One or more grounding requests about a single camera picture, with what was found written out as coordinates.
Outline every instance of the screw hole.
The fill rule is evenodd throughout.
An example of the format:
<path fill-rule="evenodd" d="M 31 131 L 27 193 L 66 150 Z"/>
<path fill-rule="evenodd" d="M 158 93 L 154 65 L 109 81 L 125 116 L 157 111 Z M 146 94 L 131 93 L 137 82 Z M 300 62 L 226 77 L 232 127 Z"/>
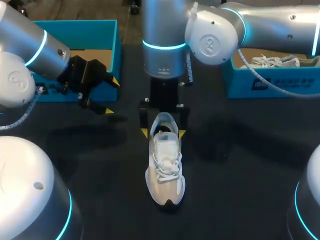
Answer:
<path fill-rule="evenodd" d="M 34 188 L 37 189 L 37 190 L 43 190 L 45 187 L 43 186 L 43 184 L 41 182 L 35 182 L 33 184 Z"/>
<path fill-rule="evenodd" d="M 64 51 L 62 51 L 61 49 L 58 49 L 58 55 L 59 55 L 59 56 L 63 56 L 63 55 L 65 55 L 65 53 L 64 53 Z"/>

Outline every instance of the shoe tongue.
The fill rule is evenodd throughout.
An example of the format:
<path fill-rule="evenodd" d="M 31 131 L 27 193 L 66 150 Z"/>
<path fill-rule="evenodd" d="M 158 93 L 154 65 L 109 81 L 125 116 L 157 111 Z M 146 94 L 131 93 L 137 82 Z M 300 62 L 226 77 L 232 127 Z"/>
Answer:
<path fill-rule="evenodd" d="M 171 166 L 178 157 L 179 138 L 173 132 L 158 132 L 154 136 L 156 158 L 166 166 Z"/>

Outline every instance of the circular cap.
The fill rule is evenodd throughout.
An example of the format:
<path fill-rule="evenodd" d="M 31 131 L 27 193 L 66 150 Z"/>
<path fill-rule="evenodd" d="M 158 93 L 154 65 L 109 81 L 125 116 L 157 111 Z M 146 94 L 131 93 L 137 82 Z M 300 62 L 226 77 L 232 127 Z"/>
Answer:
<path fill-rule="evenodd" d="M 24 61 L 9 52 L 0 52 L 0 105 L 16 108 L 35 95 L 36 84 Z"/>
<path fill-rule="evenodd" d="M 34 143 L 0 136 L 0 239 L 29 227 L 45 208 L 54 185 L 54 168 Z"/>
<path fill-rule="evenodd" d="M 207 65 L 220 65 L 230 59 L 238 48 L 238 34 L 225 18 L 202 10 L 190 17 L 185 34 L 194 56 Z"/>
<path fill-rule="evenodd" d="M 312 195 L 320 205 L 320 145 L 309 159 L 306 176 Z"/>

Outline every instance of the sneaker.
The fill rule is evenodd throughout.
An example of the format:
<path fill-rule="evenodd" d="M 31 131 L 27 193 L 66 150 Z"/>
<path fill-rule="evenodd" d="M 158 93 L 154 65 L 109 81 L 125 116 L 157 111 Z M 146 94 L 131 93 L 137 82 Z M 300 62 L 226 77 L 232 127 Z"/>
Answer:
<path fill-rule="evenodd" d="M 171 114 L 159 113 L 149 135 L 149 167 L 145 181 L 153 200 L 172 209 L 182 200 L 186 182 L 182 175 L 179 129 Z"/>
<path fill-rule="evenodd" d="M 252 68 L 298 68 L 300 67 L 300 59 L 290 55 L 285 57 L 253 57 L 250 64 Z M 241 69 L 246 69 L 247 66 L 243 65 Z"/>
<path fill-rule="evenodd" d="M 299 58 L 300 67 L 320 67 L 320 56 L 312 59 Z"/>

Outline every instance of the white shoelace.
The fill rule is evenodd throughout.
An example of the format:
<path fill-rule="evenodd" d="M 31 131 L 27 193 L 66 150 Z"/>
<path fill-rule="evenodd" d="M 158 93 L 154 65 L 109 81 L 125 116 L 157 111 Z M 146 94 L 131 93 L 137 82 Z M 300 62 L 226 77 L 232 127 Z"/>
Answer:
<path fill-rule="evenodd" d="M 165 166 L 162 162 L 159 162 L 154 153 L 152 156 L 155 163 L 155 171 L 157 173 L 156 178 L 160 183 L 173 181 L 182 177 L 180 174 L 182 159 L 181 152 L 178 153 L 175 161 L 171 161 L 173 163 L 172 166 Z"/>
<path fill-rule="evenodd" d="M 254 57 L 252 58 L 252 64 L 258 65 L 266 65 L 268 67 L 277 66 L 281 67 L 282 61 L 279 57 L 266 57 L 262 55 L 262 57 Z"/>

